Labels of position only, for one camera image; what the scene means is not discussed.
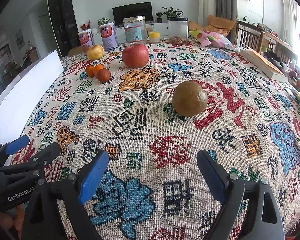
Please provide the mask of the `person left hand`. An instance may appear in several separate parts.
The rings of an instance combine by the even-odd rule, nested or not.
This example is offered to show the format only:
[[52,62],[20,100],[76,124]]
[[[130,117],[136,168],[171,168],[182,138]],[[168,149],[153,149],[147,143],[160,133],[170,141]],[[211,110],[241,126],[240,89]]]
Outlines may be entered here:
[[15,228],[18,232],[19,239],[21,239],[24,217],[25,206],[24,204],[21,204],[15,207],[13,215],[10,213],[0,212],[0,225],[5,230]]

